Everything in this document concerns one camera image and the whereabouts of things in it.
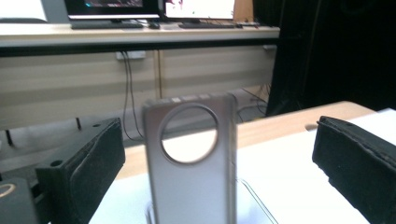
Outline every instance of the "desk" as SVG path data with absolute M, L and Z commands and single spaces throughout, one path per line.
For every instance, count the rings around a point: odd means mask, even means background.
M 380 114 L 341 102 L 238 125 L 238 177 L 249 183 L 279 224 L 367 223 L 310 159 L 315 132 L 305 126 L 321 115 L 354 119 Z M 150 194 L 144 147 L 127 148 L 126 157 L 92 224 L 145 223 Z
M 74 31 L 68 24 L 0 24 L 0 130 L 121 111 L 125 65 L 116 51 L 151 49 L 130 60 L 136 107 L 269 84 L 276 52 L 262 44 L 278 35 L 271 27 Z
M 293 133 L 306 132 L 306 126 L 316 125 L 322 115 L 338 119 L 354 119 L 373 113 L 373 110 L 361 105 L 340 102 L 243 123 L 238 125 L 237 148 L 253 146 Z M 117 179 L 144 174 L 148 171 L 144 146 L 128 147 L 125 155 L 126 162 Z
M 0 24 L 0 57 L 275 44 L 279 28 L 71 30 L 69 24 Z

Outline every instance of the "cabinet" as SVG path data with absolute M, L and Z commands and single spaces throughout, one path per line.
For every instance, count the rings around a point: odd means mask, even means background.
M 270 83 L 262 46 L 148 50 L 130 60 L 135 106 L 148 99 Z M 116 53 L 0 59 L 0 130 L 122 110 L 126 70 Z

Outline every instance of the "black cable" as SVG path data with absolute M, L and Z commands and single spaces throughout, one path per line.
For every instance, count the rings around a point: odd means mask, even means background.
M 216 22 L 219 25 L 222 25 L 222 23 L 220 21 L 218 21 L 218 20 L 214 20 L 214 22 Z
M 241 116 L 241 111 L 242 111 L 242 110 L 243 110 L 243 109 L 239 109 L 238 111 L 236 111 L 236 114 L 237 114 L 238 117 L 241 119 L 241 123 L 245 122 L 244 119 L 243 119 L 242 116 Z
M 256 107 L 257 107 L 257 109 L 262 113 L 262 114 L 266 114 L 265 113 L 265 111 L 262 111 L 262 109 L 261 109 L 261 106 L 264 106 L 265 108 L 268 106 L 268 102 L 266 102 L 265 100 L 263 100 L 259 95 L 261 94 L 261 92 L 263 91 L 263 88 L 264 88 L 264 85 L 261 85 L 260 86 L 260 88 L 259 88 L 259 90 L 254 94 L 254 93 L 251 93 L 250 91 L 247 91 L 247 90 L 245 90 L 245 89 L 243 89 L 245 92 L 247 92 L 247 93 L 249 93 L 251 96 L 252 96 L 252 98 L 250 98 L 250 100 L 251 101 L 256 101 Z
M 137 125 L 137 118 L 136 118 L 136 113 L 134 111 L 134 89 L 133 89 L 133 82 L 132 82 L 132 70 L 131 70 L 131 64 L 129 63 L 129 57 L 128 53 L 126 51 L 122 51 L 122 58 L 124 60 L 124 65 L 125 65 L 125 75 L 126 75 L 126 86 L 125 86 L 125 102 L 124 102 L 124 109 L 122 113 L 122 124 L 123 124 L 123 130 L 125 134 L 128 136 L 129 139 L 133 141 L 139 141 L 138 139 L 134 139 L 126 131 L 125 127 L 125 114 L 126 114 L 126 106 L 128 104 L 128 91 L 131 93 L 131 103 L 132 103 L 132 111 L 134 115 L 134 125 L 136 127 L 137 132 L 139 133 L 140 137 L 144 139 L 143 134 L 139 131 L 139 127 Z
M 271 92 L 271 85 L 266 85 L 265 87 L 266 87 L 266 89 L 267 89 L 267 95 L 270 95 L 270 92 Z

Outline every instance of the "electrical outlet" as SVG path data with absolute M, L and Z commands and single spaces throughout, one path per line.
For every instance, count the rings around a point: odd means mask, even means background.
M 129 59 L 144 59 L 146 58 L 146 51 L 145 50 L 132 50 L 127 51 Z M 123 60 L 121 52 L 116 53 L 117 60 Z
M 277 45 L 263 45 L 262 47 L 265 50 L 275 50 L 275 49 L 277 49 Z

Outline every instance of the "clear acrylic stand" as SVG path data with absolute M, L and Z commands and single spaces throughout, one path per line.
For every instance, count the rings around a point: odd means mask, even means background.
M 243 179 L 236 180 L 237 224 L 277 224 L 253 188 Z M 147 207 L 148 224 L 156 224 L 152 203 Z

